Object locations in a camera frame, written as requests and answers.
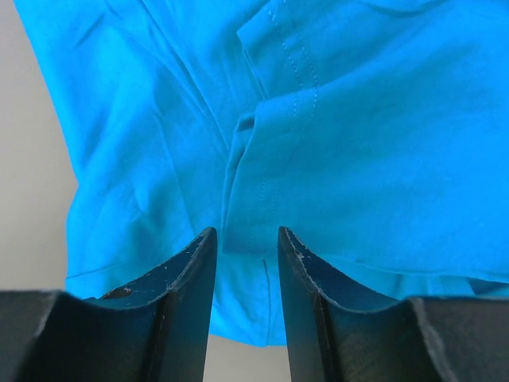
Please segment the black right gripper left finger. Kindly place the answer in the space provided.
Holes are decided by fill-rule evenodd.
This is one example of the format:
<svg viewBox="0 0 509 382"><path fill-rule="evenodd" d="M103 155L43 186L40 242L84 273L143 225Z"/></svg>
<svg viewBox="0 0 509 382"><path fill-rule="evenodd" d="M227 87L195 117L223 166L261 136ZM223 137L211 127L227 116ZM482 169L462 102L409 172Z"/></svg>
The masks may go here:
<svg viewBox="0 0 509 382"><path fill-rule="evenodd" d="M62 290L1 293L4 381L200 381L217 234L101 298Z"/></svg>

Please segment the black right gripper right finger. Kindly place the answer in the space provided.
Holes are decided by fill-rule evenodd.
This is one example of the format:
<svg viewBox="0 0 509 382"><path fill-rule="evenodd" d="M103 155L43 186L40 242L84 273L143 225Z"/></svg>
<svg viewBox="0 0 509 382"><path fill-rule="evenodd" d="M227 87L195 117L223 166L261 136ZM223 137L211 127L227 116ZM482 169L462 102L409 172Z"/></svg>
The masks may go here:
<svg viewBox="0 0 509 382"><path fill-rule="evenodd" d="M366 288L278 232L294 381L505 381L505 298L411 297Z"/></svg>

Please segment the blue t shirt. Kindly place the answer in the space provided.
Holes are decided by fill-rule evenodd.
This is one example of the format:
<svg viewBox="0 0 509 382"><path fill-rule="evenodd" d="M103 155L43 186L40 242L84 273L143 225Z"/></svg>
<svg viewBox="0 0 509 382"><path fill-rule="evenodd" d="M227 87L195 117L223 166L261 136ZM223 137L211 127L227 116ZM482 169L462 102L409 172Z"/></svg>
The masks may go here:
<svg viewBox="0 0 509 382"><path fill-rule="evenodd" d="M16 8L78 182L71 294L213 227L211 332L282 345L285 226L389 298L507 296L507 2Z"/></svg>

